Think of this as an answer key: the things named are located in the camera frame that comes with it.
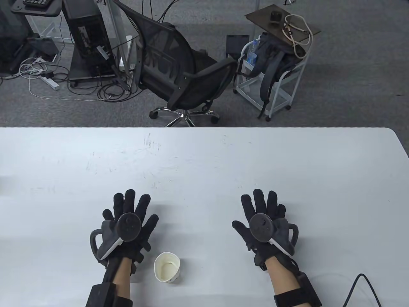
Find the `person's right hand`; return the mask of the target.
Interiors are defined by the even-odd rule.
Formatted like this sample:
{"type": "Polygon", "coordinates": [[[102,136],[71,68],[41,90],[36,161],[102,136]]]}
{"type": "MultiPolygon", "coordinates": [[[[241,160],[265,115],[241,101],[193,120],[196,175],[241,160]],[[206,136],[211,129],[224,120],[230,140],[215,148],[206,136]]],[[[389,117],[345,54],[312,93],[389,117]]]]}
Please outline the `person's right hand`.
{"type": "MultiPolygon", "coordinates": [[[[278,197],[274,191],[269,191],[268,198],[265,200],[264,193],[260,189],[253,191],[253,197],[248,194],[241,196],[241,203],[244,215],[248,222],[256,213],[266,214],[272,221],[285,217],[285,205],[278,204],[278,197]]],[[[247,249],[255,253],[255,265],[261,270],[267,271],[266,260],[280,253],[279,249],[270,243],[263,243],[251,234],[251,231],[240,221],[233,221],[232,227],[243,238],[247,249]]]]}

